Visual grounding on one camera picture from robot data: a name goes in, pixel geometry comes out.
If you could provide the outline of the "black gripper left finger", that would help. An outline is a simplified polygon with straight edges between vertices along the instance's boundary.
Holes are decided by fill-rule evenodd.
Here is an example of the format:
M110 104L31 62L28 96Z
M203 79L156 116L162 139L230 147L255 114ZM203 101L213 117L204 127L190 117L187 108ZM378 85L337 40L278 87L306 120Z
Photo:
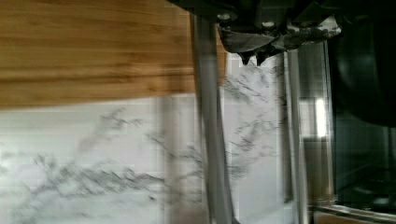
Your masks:
M217 28L223 47L228 52L237 54L243 65L247 65L252 57L256 58L257 65L261 65L271 55L268 45L275 40L273 36L237 32L220 24Z

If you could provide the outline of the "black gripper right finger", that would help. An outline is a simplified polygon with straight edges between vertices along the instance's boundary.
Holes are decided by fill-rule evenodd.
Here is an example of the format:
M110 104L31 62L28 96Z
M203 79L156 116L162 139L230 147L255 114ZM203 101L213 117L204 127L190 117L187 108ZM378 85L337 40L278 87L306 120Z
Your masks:
M298 27L288 22L285 34L280 34L269 44L259 48L255 54L256 64L260 66L269 57L281 52L297 49L302 45L326 41L339 35L341 32L342 28L334 16L330 16L311 27Z

